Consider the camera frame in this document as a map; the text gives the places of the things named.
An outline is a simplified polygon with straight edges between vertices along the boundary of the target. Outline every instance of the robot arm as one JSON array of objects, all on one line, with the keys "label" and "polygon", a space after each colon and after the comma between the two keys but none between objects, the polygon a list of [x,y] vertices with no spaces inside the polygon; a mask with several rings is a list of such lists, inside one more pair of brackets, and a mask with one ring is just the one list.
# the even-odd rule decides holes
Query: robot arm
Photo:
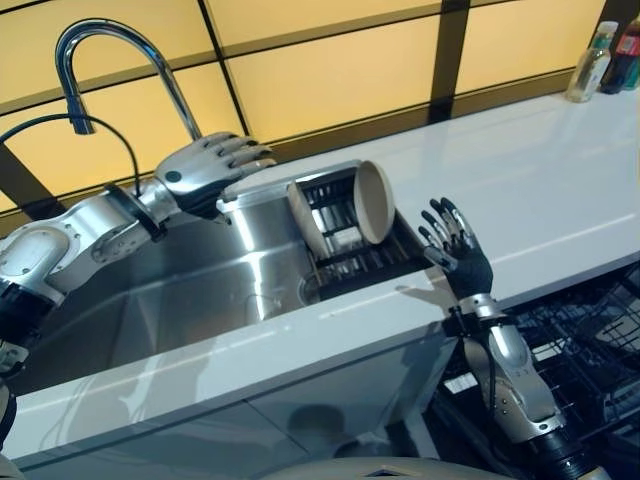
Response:
[{"label": "robot arm", "polygon": [[492,420],[531,459],[538,478],[609,479],[565,429],[551,390],[533,368],[529,347],[491,298],[491,264],[469,222],[446,198],[430,204],[441,221],[422,211],[430,226],[418,229],[427,240],[424,255],[442,268],[458,299],[445,330],[462,337]]},{"label": "robot arm", "polygon": [[166,233],[179,213],[215,218],[228,185],[275,162],[248,137],[216,133],[166,158],[141,195],[116,185],[0,241],[0,378],[20,371],[42,322],[102,267]]}]

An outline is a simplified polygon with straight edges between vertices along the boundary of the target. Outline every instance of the metal dish rack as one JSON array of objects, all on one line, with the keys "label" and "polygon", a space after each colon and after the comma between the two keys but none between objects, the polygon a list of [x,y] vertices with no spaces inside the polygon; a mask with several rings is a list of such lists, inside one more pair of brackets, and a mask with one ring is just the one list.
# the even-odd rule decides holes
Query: metal dish rack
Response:
[{"label": "metal dish rack", "polygon": [[362,237],[353,201],[355,172],[348,168],[298,183],[331,254],[320,259],[308,252],[314,271],[305,282],[306,297],[312,291],[325,300],[430,266],[398,212],[382,243]]}]

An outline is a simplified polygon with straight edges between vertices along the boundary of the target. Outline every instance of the robot finger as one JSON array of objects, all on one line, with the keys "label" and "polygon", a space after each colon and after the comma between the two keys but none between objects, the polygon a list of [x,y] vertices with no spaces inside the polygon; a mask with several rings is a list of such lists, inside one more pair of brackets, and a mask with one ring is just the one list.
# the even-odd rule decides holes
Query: robot finger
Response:
[{"label": "robot finger", "polygon": [[451,200],[448,198],[442,197],[440,200],[440,204],[444,208],[444,210],[453,218],[456,226],[461,232],[461,237],[464,241],[467,242],[469,247],[473,248],[478,245],[476,240],[476,236],[473,233],[473,229],[471,228],[471,224],[464,217],[462,212],[458,207],[456,207]]},{"label": "robot finger", "polygon": [[216,132],[211,135],[207,135],[206,137],[202,137],[199,140],[196,140],[196,144],[200,145],[202,148],[215,148],[220,142],[224,142],[230,138],[236,138],[237,135],[231,132]]},{"label": "robot finger", "polygon": [[422,250],[422,254],[433,264],[440,266],[445,272],[453,272],[458,268],[458,261],[441,249],[428,245]]},{"label": "robot finger", "polygon": [[232,137],[218,143],[215,148],[218,152],[218,156],[223,157],[241,149],[242,147],[253,147],[255,145],[258,145],[258,142],[251,137]]},{"label": "robot finger", "polygon": [[423,210],[422,212],[420,212],[420,214],[422,215],[422,218],[424,218],[429,223],[429,225],[431,225],[431,228],[434,232],[436,232],[436,235],[440,240],[440,244],[446,249],[448,244],[451,242],[451,239],[449,238],[449,234],[447,233],[445,228],[433,217],[433,215],[431,215],[427,211]]},{"label": "robot finger", "polygon": [[418,232],[420,232],[420,235],[422,235],[426,240],[427,243],[435,248],[439,248],[438,245],[440,245],[440,243],[438,242],[438,240],[436,240],[433,235],[431,235],[431,232],[429,230],[427,230],[425,227],[423,227],[422,225],[420,225],[418,227]]},{"label": "robot finger", "polygon": [[271,155],[273,155],[273,151],[269,147],[265,147],[264,145],[254,145],[229,153],[227,155],[229,158],[227,165],[229,165],[230,168],[237,168],[247,162],[262,160],[270,157]]},{"label": "robot finger", "polygon": [[442,218],[444,226],[447,228],[447,232],[449,232],[449,235],[451,237],[451,242],[455,243],[457,241],[458,235],[460,235],[460,229],[456,225],[456,221],[436,199],[432,198],[429,202],[429,205],[431,205],[431,208],[433,208],[438,213],[440,218]]},{"label": "robot finger", "polygon": [[240,170],[242,177],[246,177],[252,173],[262,170],[263,168],[272,167],[273,165],[276,165],[276,161],[273,158],[266,158],[264,160],[245,163],[238,167],[238,170]]}]

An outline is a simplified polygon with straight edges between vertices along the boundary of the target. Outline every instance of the chrome faucet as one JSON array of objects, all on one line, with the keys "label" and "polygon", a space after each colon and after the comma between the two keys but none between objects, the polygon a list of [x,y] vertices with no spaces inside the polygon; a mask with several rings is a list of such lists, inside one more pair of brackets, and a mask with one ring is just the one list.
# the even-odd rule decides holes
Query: chrome faucet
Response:
[{"label": "chrome faucet", "polygon": [[[72,59],[76,46],[85,38],[92,35],[113,35],[126,40],[146,55],[162,78],[164,86],[178,110],[182,123],[189,131],[191,138],[196,140],[202,137],[193,114],[187,105],[182,91],[176,82],[169,64],[160,51],[144,36],[122,23],[106,18],[87,18],[76,22],[62,32],[56,44],[56,70],[64,96],[67,98],[67,109],[70,114],[86,115],[87,109],[82,102],[78,81],[73,74]],[[84,118],[72,118],[71,123],[76,133],[88,135],[94,133],[91,122]]]}]

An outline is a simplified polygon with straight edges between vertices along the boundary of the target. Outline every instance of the red bottle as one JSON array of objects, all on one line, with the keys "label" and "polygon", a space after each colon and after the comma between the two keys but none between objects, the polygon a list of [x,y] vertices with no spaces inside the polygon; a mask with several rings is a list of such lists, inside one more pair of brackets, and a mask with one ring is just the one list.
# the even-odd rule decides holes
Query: red bottle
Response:
[{"label": "red bottle", "polygon": [[619,93],[630,75],[632,68],[637,68],[634,60],[640,56],[640,15],[631,22],[618,42],[616,54],[605,73],[600,91]]}]

